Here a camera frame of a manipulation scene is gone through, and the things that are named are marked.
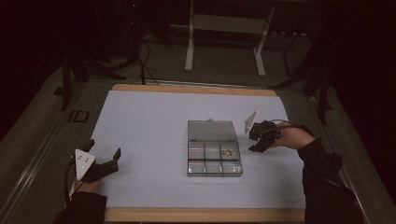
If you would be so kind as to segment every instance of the transparent lid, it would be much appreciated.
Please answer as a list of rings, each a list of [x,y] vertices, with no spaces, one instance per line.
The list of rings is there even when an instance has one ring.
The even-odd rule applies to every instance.
[[[189,120],[191,141],[236,141],[232,121]]]

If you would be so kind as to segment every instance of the black sleeve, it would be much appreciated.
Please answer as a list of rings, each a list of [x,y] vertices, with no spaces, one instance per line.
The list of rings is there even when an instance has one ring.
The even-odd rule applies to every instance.
[[[66,208],[61,211],[53,223],[104,223],[107,197],[88,192],[76,192]]]
[[[320,139],[300,148],[298,154],[306,168],[303,169],[305,223],[364,223],[356,198],[339,188],[344,186],[338,175],[343,166],[341,156],[327,154]],[[336,184],[320,180],[321,177]]]

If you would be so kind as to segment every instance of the human hand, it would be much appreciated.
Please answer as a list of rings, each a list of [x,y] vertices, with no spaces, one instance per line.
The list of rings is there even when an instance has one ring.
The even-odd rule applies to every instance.
[[[281,122],[276,126],[292,125],[289,122]],[[300,149],[310,144],[315,138],[300,128],[285,128],[281,129],[281,138],[277,139],[271,147],[289,147],[293,149]]]
[[[82,182],[80,180],[75,180],[75,190],[76,192],[89,192],[89,193],[97,193],[102,184],[102,179],[99,179],[92,183]]]

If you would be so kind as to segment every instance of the plastic compartment box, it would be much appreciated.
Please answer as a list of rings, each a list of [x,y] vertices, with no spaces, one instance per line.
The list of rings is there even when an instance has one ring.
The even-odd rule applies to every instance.
[[[188,176],[238,177],[242,163],[231,121],[189,120]]]

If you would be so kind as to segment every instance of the person's left hand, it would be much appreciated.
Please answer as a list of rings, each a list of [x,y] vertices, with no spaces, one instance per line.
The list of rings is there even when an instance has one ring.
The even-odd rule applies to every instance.
[[[85,183],[80,180],[75,181],[75,190],[77,192],[89,192],[89,193],[97,193],[102,184],[102,179],[99,179],[92,183]]]

